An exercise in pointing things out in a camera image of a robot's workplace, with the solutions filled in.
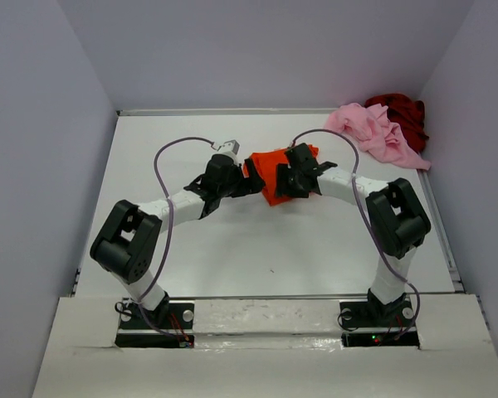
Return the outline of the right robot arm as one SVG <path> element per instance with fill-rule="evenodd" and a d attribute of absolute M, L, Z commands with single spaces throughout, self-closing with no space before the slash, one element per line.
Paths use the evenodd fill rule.
<path fill-rule="evenodd" d="M 406 291 L 417 288 L 408 271 L 417 248 L 432 225 L 411 183 L 384 182 L 347 172 L 332 162 L 319 163 L 307 144 L 286 150 L 276 167 L 276 196 L 307 198 L 310 194 L 346 201 L 359 210 L 378 252 L 378 267 L 364 301 L 340 305 L 339 322 L 347 332 L 360 328 L 414 327 L 419 305 Z"/>

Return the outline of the pink t shirt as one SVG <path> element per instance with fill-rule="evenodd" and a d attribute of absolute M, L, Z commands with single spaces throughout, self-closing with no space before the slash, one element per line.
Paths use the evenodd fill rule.
<path fill-rule="evenodd" d="M 408 145 L 400 125 L 389 120 L 388 106 L 342 105 L 329 115 L 324 128 L 353 138 L 362 152 L 381 163 L 424 171 L 431 167 Z"/>

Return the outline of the orange t shirt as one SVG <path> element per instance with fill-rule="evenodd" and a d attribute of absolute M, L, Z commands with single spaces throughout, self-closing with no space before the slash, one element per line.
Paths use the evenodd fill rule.
<path fill-rule="evenodd" d="M 261 194 L 264 196 L 269 206 L 278 206 L 282 203 L 294 200 L 294 197 L 290 196 L 276 196 L 277 166 L 279 164 L 289 164 L 286 157 L 286 150 L 287 148 L 279 148 L 271 152 L 252 153 L 249 157 L 253 161 L 258 175 L 265 183 Z"/>

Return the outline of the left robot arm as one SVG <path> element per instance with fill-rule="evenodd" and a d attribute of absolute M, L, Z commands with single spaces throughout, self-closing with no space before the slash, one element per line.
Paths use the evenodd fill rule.
<path fill-rule="evenodd" d="M 169 307 L 159 273 L 150 269 L 159 236 L 165 232 L 170 245 L 175 226 L 209 216 L 223 198 L 257 194 L 264 187 L 250 158 L 241 165 L 226 154 L 214 154 L 202 174 L 166 199 L 142 205 L 118 201 L 94 239 L 90 257 L 122 283 L 146 324 L 159 329 Z"/>

